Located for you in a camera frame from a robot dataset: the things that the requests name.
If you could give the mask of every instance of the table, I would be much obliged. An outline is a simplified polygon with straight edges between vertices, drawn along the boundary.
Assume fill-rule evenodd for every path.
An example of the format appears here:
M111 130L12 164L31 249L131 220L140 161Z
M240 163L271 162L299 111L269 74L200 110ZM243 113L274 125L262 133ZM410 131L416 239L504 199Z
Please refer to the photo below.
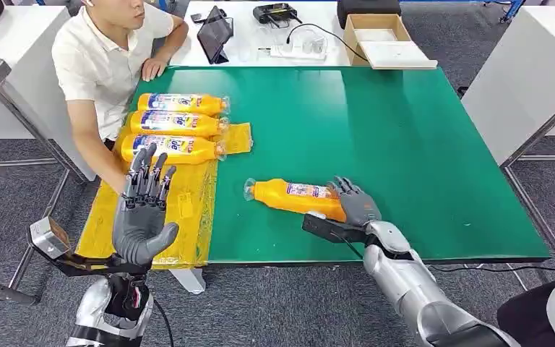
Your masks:
M462 104L555 251L554 232L511 169L516 160L555 160L525 155L544 136L555 135L555 7L520 10Z
M207 67L196 37L199 26L189 15L216 4L234 17L235 37L225 46L231 61ZM334 3L293 5L302 19L313 15L317 24L341 33ZM334 174L350 176L369 191L384 217L401 228L427 262L548 257L440 69L347 67L344 47L331 38L324 67L240 56L239 50L256 48L249 42L258 26L251 15L255 6L258 2L192 1L185 18L189 36L171 59L183 67L141 82L134 97L146 92L226 94L233 101L232 121L252 124L252 152L219 164L210 266L357 261L346 246L302 231L301 215L242 197L249 177L323 184ZM276 31L284 38L288 34ZM171 272L190 291L205 289L200 269Z
M340 37L343 29L337 21L337 5L332 1L294 1L295 7L303 22L312 22ZM192 22L190 16L196 13L209 13L214 6L223 9L227 16L234 18L234 36L225 44L224 51L229 58L228 63L221 66L349 66L350 61L345 53L347 49L337 38L326 35L328 39L328 55L324 61L305 59L272 58L265 53L258 52L259 47L269 47L283 44L288 33L298 25L292 21L291 26L284 29L271 28L269 25L259 24L252 9L262 5L258 1L190 1L184 21L189 26L188 38L184 46L171 58L171 65L202 67L207 66L207 57L197 40L200 24Z
M3 90L46 139L52 139L73 165L79 181L95 173L75 147L64 95L51 49L56 32L69 19L65 7L5 6L0 16L0 59L11 69ZM36 138L0 100L0 139Z
M0 59L0 103L9 110L13 117L20 123L20 126L26 129L32 136L34 136L37 141L39 141L45 149L53 156L53 158L44 159L31 159L31 160L8 160L0 161L0 168L7 166L31 166L31 165L50 165L58 163L64 168L64 172L61 175L61 179L54 189L50 201L48 202L48 207L46 208L43 217L46 217L52 213L54 205L56 204L61 191L66 183L67 178L71 172L71 166L67 162L66 158L39 132L37 127L31 122L27 114L21 110L21 108L15 103L12 93L15 94L16 90L7 82L7 77L11 73L11 69L5 63L5 61ZM22 277L25 274L26 269L30 263L30 259L33 255L33 248L27 245L27 249L18 264L16 272L14 273L9 285L3 286L0 284L0 297L3 299L11 299L18 301L23 304L36 304L39 298L30 296L18 291L18 286Z

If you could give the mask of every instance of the man's arm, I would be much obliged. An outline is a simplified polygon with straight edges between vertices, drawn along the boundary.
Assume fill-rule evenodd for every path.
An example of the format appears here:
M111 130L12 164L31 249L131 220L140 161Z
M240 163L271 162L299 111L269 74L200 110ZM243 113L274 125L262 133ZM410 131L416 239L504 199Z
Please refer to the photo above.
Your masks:
M188 35L188 25L180 17L171 16L173 20L173 30L165 37L165 44L160 47L154 57L145 61L142 67L142 80L148 82L154 77L160 77L169 64L171 57L177 52L186 40Z
M101 141L97 111L92 100L69 100L67 111L71 119L73 140L86 163L115 192L123 192L126 182L118 160Z

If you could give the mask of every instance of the green table mat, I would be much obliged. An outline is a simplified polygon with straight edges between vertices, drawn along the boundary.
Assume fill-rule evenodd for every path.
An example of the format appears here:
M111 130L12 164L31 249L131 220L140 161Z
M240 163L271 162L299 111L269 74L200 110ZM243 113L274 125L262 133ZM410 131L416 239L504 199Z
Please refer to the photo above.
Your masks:
M548 257L440 69L178 67L140 93L231 99L251 153L218 166L209 263L342 262L356 256L301 230L303 216L243 199L247 178L351 178L427 261Z

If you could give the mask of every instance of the metal table leg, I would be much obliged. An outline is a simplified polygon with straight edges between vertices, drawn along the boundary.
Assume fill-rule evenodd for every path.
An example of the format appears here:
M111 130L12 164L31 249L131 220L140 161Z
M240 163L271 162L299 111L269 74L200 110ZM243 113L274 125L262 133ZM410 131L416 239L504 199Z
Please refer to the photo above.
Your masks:
M0 285L0 297L7 300L13 300L21 304L34 305L39 302L38 298L24 294L6 286Z
M4 90L4 86L7 85L7 81L4 81L3 84L0 85L0 101L7 107L7 109L12 112L12 114L18 119L20 123L34 136L37 141L39 141L47 151L52 154L54 159L56 159L65 169L69 171L75 172L76 175L82 182L86 182L86 178L82 173L80 173L73 165L69 163L69 161L59 152L54 145L48 139L46 139L37 128L27 119L27 117L21 112L21 110L14 104L12 99L7 95L7 92Z
M63 172L63 175L61 176L61 180L59 181L59 184L54 189L54 192L52 193L52 197L50 197L50 201L48 202L48 206L46 207L46 210L43 212L43 215L41 216L41 218L45 218L49 216L54 210L54 206L56 205L56 202L61 196L61 192L63 190L63 187L65 186L65 183L68 177L69 177L69 170L65 169L65 171ZM26 273L26 270L28 268L28 265L30 263L32 256L33 256L33 248L27 245L27 249L25 250L25 253L22 255L22 259L20 260L20 263L18 264L18 268L14 273L14 277L12 277L12 280L9 282L8 287L10 287L13 290L18 289L18 286L20 285L20 281L22 280L22 277Z
M24 159L24 160L5 160L0 161L0 168L8 166L34 166L34 165L53 165L58 164L54 158L44 158L44 159Z
M502 165L501 169L505 172L505 176L507 177L508 181L514 188L515 192L517 193L518 197L530 213L531 217L533 218L535 224L537 225L538 230L540 231L541 235L548 240L550 243L550 247L555 252L555 235L550 226L546 223L543 219L539 210L528 196L527 192L525 191L524 187L518 180L518 178L514 175L514 171L512 170L512 164L516 160L555 160L555 155L526 155L524 154L534 146L535 143L539 142L548 132L554 128L555 126L555 114L546 121L533 135L531 135Z

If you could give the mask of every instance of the black case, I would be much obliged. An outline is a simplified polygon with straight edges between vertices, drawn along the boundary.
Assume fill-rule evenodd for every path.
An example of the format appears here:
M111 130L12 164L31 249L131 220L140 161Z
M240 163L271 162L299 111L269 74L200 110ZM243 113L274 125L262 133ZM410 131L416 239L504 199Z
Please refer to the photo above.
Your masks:
M252 10L254 18L256 18L260 24L271 22L269 17L272 17L276 22L291 20L296 17L296 13L293 7L285 3L258 6Z
M345 20L354 13L395 13L401 15L399 0L337 0L337 18L345 29Z

